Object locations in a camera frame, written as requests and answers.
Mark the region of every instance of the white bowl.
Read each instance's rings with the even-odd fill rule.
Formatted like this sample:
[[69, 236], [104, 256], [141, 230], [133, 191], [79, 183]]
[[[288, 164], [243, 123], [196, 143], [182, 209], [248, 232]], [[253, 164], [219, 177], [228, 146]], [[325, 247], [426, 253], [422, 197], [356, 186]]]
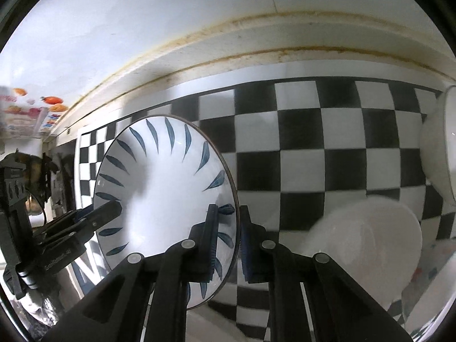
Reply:
[[371, 196], [320, 219], [300, 253], [327, 253], [387, 310], [410, 282], [421, 245], [420, 223], [410, 209]]
[[456, 205], [456, 87], [449, 87], [427, 116], [420, 135], [423, 171], [443, 199]]

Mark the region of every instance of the wall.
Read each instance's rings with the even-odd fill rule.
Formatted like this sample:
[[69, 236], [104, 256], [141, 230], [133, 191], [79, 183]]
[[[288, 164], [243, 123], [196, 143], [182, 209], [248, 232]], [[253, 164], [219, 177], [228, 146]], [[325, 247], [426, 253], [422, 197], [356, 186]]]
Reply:
[[[241, 19], [236, 23], [241, 28], [247, 17], [302, 11], [337, 12], [339, 20], [354, 14], [349, 18], [358, 17], [360, 24], [366, 18], [390, 29], [406, 29], [443, 57], [453, 58], [443, 37], [413, 0], [41, 0], [0, 54], [0, 84], [25, 88], [33, 96], [60, 97], [68, 107], [89, 94], [92, 97], [86, 97], [84, 109], [75, 116], [79, 119], [100, 106], [92, 106], [98, 97], [93, 89], [110, 81], [113, 74], [120, 73], [118, 78], [127, 72], [134, 75], [138, 60], [143, 64], [150, 52], [204, 40], [201, 35], [190, 40], [188, 35], [233, 20]], [[327, 42], [321, 39], [319, 44]], [[231, 48], [225, 45], [225, 51]], [[168, 66], [158, 68], [160, 76], [174, 70]], [[147, 72], [141, 81], [129, 79], [129, 90], [155, 78], [148, 76]]]

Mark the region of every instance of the blue leaf pattern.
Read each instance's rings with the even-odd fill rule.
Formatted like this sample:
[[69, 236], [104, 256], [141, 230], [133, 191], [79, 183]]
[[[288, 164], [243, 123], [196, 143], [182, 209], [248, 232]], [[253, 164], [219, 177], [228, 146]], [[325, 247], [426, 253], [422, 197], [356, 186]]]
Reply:
[[220, 280], [222, 280], [222, 264], [220, 263], [217, 257], [215, 258], [215, 271], [217, 271], [218, 277], [220, 278]]
[[117, 158], [115, 157], [111, 157], [110, 155], [106, 155], [105, 158], [111, 162], [114, 166], [116, 166], [117, 168], [120, 168], [121, 170], [125, 171], [127, 174], [128, 171], [127, 169], [125, 168], [124, 164], [122, 162], [120, 162]]
[[108, 194], [108, 193], [98, 192], [98, 193], [95, 193], [95, 195], [99, 196], [101, 199], [104, 199], [105, 201], [120, 201], [119, 198], [116, 198], [115, 196], [112, 196], [111, 194]]
[[152, 137], [155, 140], [155, 145], [157, 146], [157, 154], [159, 154], [158, 153], [158, 135], [157, 135], [157, 130], [155, 130], [154, 125], [152, 123], [150, 123], [148, 119], [145, 122], [147, 124], [147, 127], [150, 130], [150, 133], [152, 134]]
[[174, 129], [172, 128], [170, 121], [168, 121], [168, 118], [166, 118], [166, 117], [165, 117], [165, 124], [166, 124], [166, 128], [168, 130], [168, 136], [170, 137], [171, 154], [172, 154], [172, 149], [174, 148]]
[[111, 249], [110, 251], [108, 251], [108, 253], [106, 253], [106, 255], [107, 255], [107, 256], [116, 255], [117, 253], [122, 252], [123, 249], [124, 249], [127, 245], [128, 245], [128, 243], [127, 243], [127, 244], [124, 244], [123, 246], [113, 248], [113, 249]]
[[110, 235], [114, 235], [117, 232], [122, 230], [121, 227], [110, 227], [109, 229], [103, 229], [101, 232], [98, 233], [101, 237], [109, 237]]
[[209, 144], [207, 143], [207, 141], [205, 141], [202, 145], [201, 162], [200, 166], [197, 169], [197, 172], [207, 163], [207, 161], [209, 161], [209, 157]]
[[100, 173], [100, 176], [103, 177], [106, 181], [112, 182], [115, 185], [119, 185], [119, 186], [125, 188], [125, 186], [120, 181], [116, 180], [112, 176], [109, 176], [107, 174], [102, 174], [102, 173]]
[[218, 232], [217, 236], [222, 239], [222, 241], [231, 249], [234, 248], [234, 243], [231, 237], [228, 234]]
[[218, 213], [222, 215], [232, 215], [234, 213], [234, 207], [231, 203], [222, 205], [218, 208]]
[[206, 298], [207, 283], [200, 283], [200, 288], [201, 288], [201, 296], [202, 296], [202, 298]]
[[190, 283], [187, 283], [187, 305], [188, 305], [188, 302], [190, 302], [191, 295], [192, 295], [192, 291], [190, 289]]
[[140, 133], [136, 130], [133, 130], [131, 127], [129, 127], [131, 133], [135, 136], [135, 138], [138, 140], [138, 142], [141, 144], [141, 147], [143, 148], [144, 154], [147, 156], [147, 152], [145, 151], [145, 144], [144, 140], [141, 137]]
[[190, 144], [192, 143], [192, 134], [190, 134], [190, 130], [188, 129], [187, 124], [184, 124], [185, 128], [185, 153], [184, 153], [184, 158], [187, 155], [188, 149], [190, 148]]
[[133, 157], [133, 159], [134, 159], [135, 162], [136, 162], [136, 157], [135, 157], [135, 155], [133, 154], [133, 151], [131, 150], [131, 148], [129, 147], [129, 145], [128, 145], [126, 142], [124, 142], [124, 141], [122, 141], [122, 140], [119, 140], [119, 139], [117, 139], [117, 142], [119, 143], [119, 145], [120, 145], [122, 148], [125, 149], [125, 151], [126, 151], [128, 154], [130, 154], [130, 155]]
[[218, 175], [216, 176], [216, 178], [214, 179], [214, 181], [211, 182], [210, 185], [205, 190], [216, 188], [216, 187], [222, 185], [224, 181], [225, 181], [225, 170], [221, 170], [218, 173]]

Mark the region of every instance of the white tile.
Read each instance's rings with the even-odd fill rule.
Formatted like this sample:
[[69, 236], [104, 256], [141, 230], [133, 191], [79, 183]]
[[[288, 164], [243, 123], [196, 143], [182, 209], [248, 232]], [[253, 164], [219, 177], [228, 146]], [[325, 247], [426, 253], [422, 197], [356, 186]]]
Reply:
[[421, 114], [411, 111], [396, 111], [399, 146], [401, 148], [419, 148], [421, 131]]
[[82, 163], [79, 165], [79, 180], [90, 180], [89, 163]]
[[148, 116], [154, 116], [156, 114], [171, 114], [171, 104], [166, 104], [147, 111]]
[[425, 205], [426, 186], [411, 186], [400, 189], [399, 202], [405, 204], [421, 221]]
[[439, 232], [440, 216], [421, 221], [421, 233], [423, 235], [423, 248], [432, 244]]
[[355, 81], [362, 108], [394, 109], [387, 83]]
[[92, 197], [90, 196], [81, 196], [82, 208], [88, 207], [92, 204]]
[[268, 317], [268, 310], [248, 309], [241, 306], [237, 306], [236, 309], [236, 323], [266, 328]]
[[93, 196], [95, 193], [95, 180], [90, 180], [88, 184], [90, 188], [90, 196]]
[[276, 83], [275, 96], [279, 110], [320, 107], [315, 81]]
[[266, 328], [266, 333], [264, 334], [264, 341], [271, 341], [271, 328]]
[[279, 243], [286, 246], [291, 252], [300, 253], [302, 245], [306, 239], [308, 232], [305, 231], [288, 231], [279, 232]]
[[334, 192], [325, 192], [325, 210], [327, 216], [332, 211], [343, 207], [349, 203], [358, 202], [366, 199], [366, 190], [339, 190]]
[[212, 298], [213, 301], [223, 303], [225, 305], [236, 306], [238, 300], [238, 287], [236, 284], [225, 283], [225, 285]]
[[234, 115], [234, 90], [216, 92], [199, 97], [199, 119]]
[[90, 134], [86, 133], [85, 135], [81, 136], [81, 142], [80, 142], [79, 147], [86, 148], [88, 146], [90, 146]]
[[435, 93], [421, 89], [415, 89], [415, 93], [420, 104], [421, 113], [431, 114], [435, 109], [435, 105], [437, 104]]
[[367, 188], [387, 189], [400, 186], [400, 150], [367, 149]]
[[88, 162], [95, 163], [97, 161], [97, 145], [91, 145], [88, 147]]
[[279, 231], [280, 192], [238, 192], [240, 205], [249, 207], [252, 223]]
[[443, 201], [442, 215], [446, 215], [450, 212], [455, 212], [456, 207], [454, 205], [448, 204], [446, 201]]
[[279, 150], [279, 123], [276, 111], [240, 114], [234, 117], [237, 152]]
[[325, 149], [366, 147], [361, 108], [323, 108], [321, 120]]
[[109, 147], [111, 146], [111, 144], [113, 143], [114, 140], [108, 140], [108, 141], [105, 141], [104, 142], [104, 153], [106, 153], [109, 149]]
[[103, 127], [100, 130], [97, 130], [95, 141], [97, 144], [104, 143], [106, 141], [106, 132], [108, 131], [107, 127]]
[[131, 125], [131, 117], [118, 121], [115, 128], [115, 135], [119, 135], [124, 129]]
[[282, 150], [280, 173], [283, 192], [324, 192], [325, 151]]
[[236, 153], [222, 153], [222, 157], [228, 165], [231, 176], [233, 177], [234, 185], [238, 187], [238, 169]]

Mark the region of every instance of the white ceramic dish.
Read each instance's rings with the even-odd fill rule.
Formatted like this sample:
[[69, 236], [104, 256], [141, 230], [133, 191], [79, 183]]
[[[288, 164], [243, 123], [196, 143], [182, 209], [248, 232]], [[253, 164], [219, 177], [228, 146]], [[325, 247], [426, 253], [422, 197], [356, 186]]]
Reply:
[[320, 219], [300, 253], [327, 253], [387, 310], [410, 282], [421, 245], [413, 212], [392, 199], [372, 196]]
[[420, 135], [423, 171], [435, 189], [456, 205], [456, 87], [450, 86], [427, 116]]
[[207, 301], [224, 284], [238, 250], [239, 204], [223, 158], [191, 123], [152, 116], [123, 130], [101, 162], [94, 208], [109, 200], [120, 201], [123, 209], [97, 230], [111, 268], [133, 252], [145, 257], [165, 252], [206, 219], [209, 204], [217, 204], [213, 280], [190, 284], [188, 308]]

